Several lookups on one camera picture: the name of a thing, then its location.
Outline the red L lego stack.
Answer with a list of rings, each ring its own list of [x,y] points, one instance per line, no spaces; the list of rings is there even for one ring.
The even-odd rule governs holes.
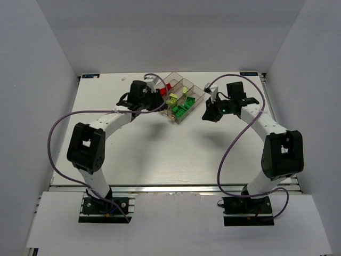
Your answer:
[[[167,92],[170,91],[171,88],[172,88],[171,84],[167,83],[165,87],[160,89],[161,96],[165,96],[167,94]]]

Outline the small lime lego brick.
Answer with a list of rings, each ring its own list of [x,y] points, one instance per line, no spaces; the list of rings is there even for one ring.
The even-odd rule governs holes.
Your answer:
[[[166,104],[167,105],[173,105],[177,102],[177,99],[175,98],[169,98],[167,101],[166,101]]]

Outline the green lego from stack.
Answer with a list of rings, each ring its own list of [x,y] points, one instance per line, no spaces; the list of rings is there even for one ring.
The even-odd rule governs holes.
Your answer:
[[[189,103],[185,103],[185,105],[188,107],[188,109],[190,109],[191,108],[191,106],[192,106],[192,104],[189,104]]]

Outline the long green lego brick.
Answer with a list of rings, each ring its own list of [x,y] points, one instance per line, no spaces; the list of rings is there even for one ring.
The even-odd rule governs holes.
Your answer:
[[[182,108],[179,108],[178,106],[175,106],[172,108],[172,113],[176,119],[181,118],[185,114],[185,110]]]

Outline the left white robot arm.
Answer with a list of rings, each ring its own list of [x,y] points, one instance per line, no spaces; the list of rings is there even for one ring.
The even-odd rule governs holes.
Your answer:
[[[77,123],[72,132],[67,160],[72,163],[89,186],[87,193],[91,199],[109,199],[111,189],[105,180],[102,165],[105,160],[106,140],[119,128],[131,123],[145,110],[162,111],[166,104],[163,96],[169,85],[156,88],[156,79],[149,76],[144,80],[134,80],[129,92],[123,94],[116,108],[88,124]]]

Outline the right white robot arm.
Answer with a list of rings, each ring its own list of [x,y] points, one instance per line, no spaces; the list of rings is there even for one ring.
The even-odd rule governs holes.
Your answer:
[[[247,123],[264,143],[261,171],[247,184],[242,196],[263,198],[279,183],[302,172],[303,137],[295,130],[290,131],[268,115],[253,97],[247,97],[242,82],[227,84],[228,96],[218,96],[217,85],[207,84],[204,91],[210,95],[206,101],[204,121],[218,122],[224,115],[233,114]]]

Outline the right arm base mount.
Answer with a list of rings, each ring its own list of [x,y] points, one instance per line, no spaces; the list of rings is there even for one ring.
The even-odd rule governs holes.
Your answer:
[[[223,209],[226,227],[274,226],[271,202],[268,196],[260,199],[222,197],[217,206]]]

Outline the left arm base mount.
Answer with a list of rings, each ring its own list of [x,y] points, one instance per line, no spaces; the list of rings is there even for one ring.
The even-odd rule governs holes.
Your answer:
[[[134,212],[134,198],[123,196],[113,197],[111,189],[105,198],[115,202],[124,214],[115,205],[96,198],[86,191],[83,194],[78,222],[128,224],[127,219],[131,221]]]

